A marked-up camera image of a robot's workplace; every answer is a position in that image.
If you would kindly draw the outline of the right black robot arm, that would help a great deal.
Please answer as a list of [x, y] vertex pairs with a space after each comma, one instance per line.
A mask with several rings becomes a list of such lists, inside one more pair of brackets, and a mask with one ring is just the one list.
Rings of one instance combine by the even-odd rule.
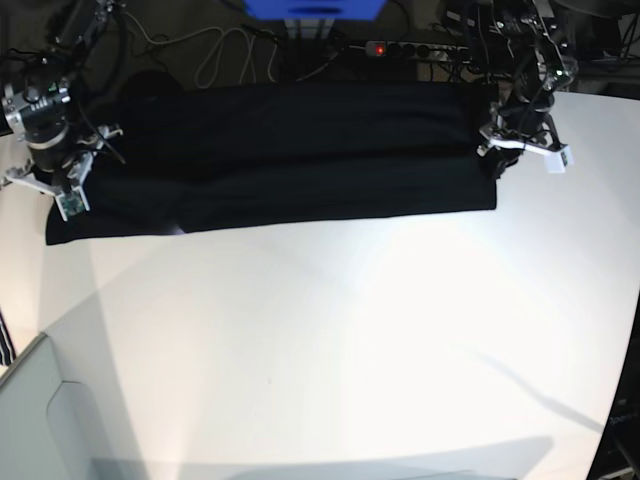
[[[92, 92], [82, 72], [110, 22], [119, 35], [116, 63], [104, 86]], [[116, 153], [111, 140], [122, 131], [92, 123], [87, 108], [115, 82], [126, 46], [120, 2], [67, 1], [47, 24], [44, 49], [2, 53], [2, 64], [19, 67], [1, 75], [1, 134], [22, 142], [28, 154], [24, 165], [2, 173], [2, 186], [34, 189], [60, 208], [88, 209], [85, 180], [98, 155]]]

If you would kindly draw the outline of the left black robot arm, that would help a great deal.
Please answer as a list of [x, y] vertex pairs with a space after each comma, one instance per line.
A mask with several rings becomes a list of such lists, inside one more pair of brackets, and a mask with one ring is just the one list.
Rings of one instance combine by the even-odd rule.
[[577, 61], [547, 1], [468, 1], [462, 8], [463, 37], [471, 63], [483, 79], [509, 85], [490, 104], [479, 129], [478, 155], [496, 180], [525, 153], [539, 155], [552, 173], [572, 163], [551, 110], [556, 91], [569, 86]]

